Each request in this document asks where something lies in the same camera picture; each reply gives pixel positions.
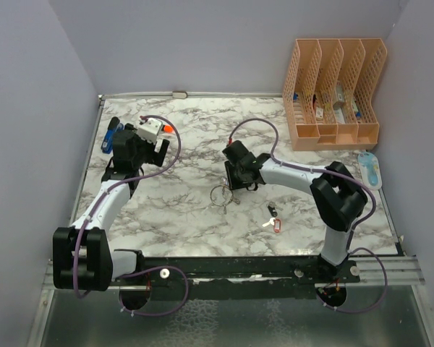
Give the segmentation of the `silver keyring with clips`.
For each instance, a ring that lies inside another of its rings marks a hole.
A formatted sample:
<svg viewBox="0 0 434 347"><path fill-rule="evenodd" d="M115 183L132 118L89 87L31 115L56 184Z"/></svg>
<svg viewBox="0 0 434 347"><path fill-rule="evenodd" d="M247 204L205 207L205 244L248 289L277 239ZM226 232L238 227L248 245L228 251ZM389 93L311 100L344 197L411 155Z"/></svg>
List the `silver keyring with clips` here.
<svg viewBox="0 0 434 347"><path fill-rule="evenodd" d="M221 208L221 211L224 215L227 214L229 205L240 204L240 200L235 197L227 178L222 178L221 182L210 190L209 196L211 204Z"/></svg>

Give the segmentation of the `black key fob key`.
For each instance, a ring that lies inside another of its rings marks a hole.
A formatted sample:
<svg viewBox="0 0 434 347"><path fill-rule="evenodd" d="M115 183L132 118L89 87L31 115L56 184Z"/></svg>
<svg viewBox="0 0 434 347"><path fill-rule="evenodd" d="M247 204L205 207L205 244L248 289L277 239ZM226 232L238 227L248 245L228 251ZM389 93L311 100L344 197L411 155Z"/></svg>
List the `black key fob key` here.
<svg viewBox="0 0 434 347"><path fill-rule="evenodd" d="M273 218L277 218L278 212L282 210L275 202L269 202L267 208Z"/></svg>

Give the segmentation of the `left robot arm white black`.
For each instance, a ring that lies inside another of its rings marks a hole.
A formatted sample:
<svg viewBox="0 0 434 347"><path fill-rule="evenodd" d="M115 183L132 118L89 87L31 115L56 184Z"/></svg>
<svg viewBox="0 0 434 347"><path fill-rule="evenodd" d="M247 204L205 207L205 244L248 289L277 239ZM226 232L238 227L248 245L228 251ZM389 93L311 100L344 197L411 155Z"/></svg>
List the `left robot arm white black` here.
<svg viewBox="0 0 434 347"><path fill-rule="evenodd" d="M132 198L143 165L165 171L163 162L169 140L159 142L147 132L122 130L114 134L112 157L101 179L101 187L87 210L70 226L59 227L52 238L53 282L56 288L105 291L122 277L134 286L145 277L142 254L137 250L109 247L107 233L117 215Z"/></svg>

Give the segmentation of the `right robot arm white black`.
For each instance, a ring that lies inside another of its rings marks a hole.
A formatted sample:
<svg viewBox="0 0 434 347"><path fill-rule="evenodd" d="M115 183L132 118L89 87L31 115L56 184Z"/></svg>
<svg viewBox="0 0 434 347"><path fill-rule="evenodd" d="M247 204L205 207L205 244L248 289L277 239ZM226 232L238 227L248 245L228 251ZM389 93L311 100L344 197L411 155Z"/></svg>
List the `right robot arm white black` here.
<svg viewBox="0 0 434 347"><path fill-rule="evenodd" d="M368 198L343 163L305 166L282 162L272 154L255 156L239 140L223 149L224 163L231 190L256 190L271 184L310 194L325 223L325 243L320 252L319 277L333 283L344 274L349 256L352 229L359 221Z"/></svg>

